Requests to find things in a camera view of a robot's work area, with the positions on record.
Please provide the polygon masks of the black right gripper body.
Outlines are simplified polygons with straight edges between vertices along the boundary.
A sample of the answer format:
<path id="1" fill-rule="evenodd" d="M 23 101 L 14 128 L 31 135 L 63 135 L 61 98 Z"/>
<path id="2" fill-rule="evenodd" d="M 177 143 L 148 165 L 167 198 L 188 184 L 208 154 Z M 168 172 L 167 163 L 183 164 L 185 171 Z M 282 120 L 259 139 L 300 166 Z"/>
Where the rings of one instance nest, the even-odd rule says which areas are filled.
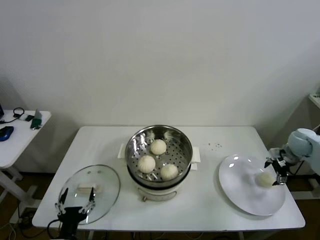
<path id="1" fill-rule="evenodd" d="M 277 176 L 287 177 L 290 172 L 290 166 L 280 154 L 272 154 L 272 166 Z"/>

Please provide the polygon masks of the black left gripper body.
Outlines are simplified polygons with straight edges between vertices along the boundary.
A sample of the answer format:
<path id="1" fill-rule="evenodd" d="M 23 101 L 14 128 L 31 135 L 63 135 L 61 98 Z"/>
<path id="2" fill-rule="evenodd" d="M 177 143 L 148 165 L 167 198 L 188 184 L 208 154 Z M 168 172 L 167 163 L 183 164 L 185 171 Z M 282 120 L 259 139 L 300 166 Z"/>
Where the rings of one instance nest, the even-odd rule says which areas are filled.
<path id="1" fill-rule="evenodd" d="M 82 210 L 82 207 L 66 207 L 65 213 L 58 215 L 58 219 L 62 223 L 58 238 L 63 240 L 76 240 L 78 225 L 86 218 L 87 213 L 85 210 Z"/>

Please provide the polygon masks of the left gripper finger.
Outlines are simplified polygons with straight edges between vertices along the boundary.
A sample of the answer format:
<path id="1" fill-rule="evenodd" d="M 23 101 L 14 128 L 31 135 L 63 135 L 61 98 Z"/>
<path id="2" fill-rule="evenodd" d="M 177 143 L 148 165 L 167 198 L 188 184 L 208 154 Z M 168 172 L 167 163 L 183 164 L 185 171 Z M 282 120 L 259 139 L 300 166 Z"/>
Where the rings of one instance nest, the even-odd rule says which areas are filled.
<path id="1" fill-rule="evenodd" d="M 64 204 L 65 204 L 67 195 L 68 195 L 68 188 L 66 188 L 66 189 L 64 190 L 64 192 L 63 192 L 63 193 L 60 195 L 60 197 L 58 198 L 58 202 L 56 202 L 56 203 L 54 204 L 55 209 L 56 209 L 58 215 L 63 215 L 63 214 L 66 213 L 66 210 L 65 210 L 65 208 L 64 208 Z"/>
<path id="2" fill-rule="evenodd" d="M 91 188 L 90 194 L 89 194 L 89 199 L 87 204 L 81 209 L 82 214 L 89 214 L 94 207 L 96 206 L 95 202 L 95 189 L 94 187 Z"/>

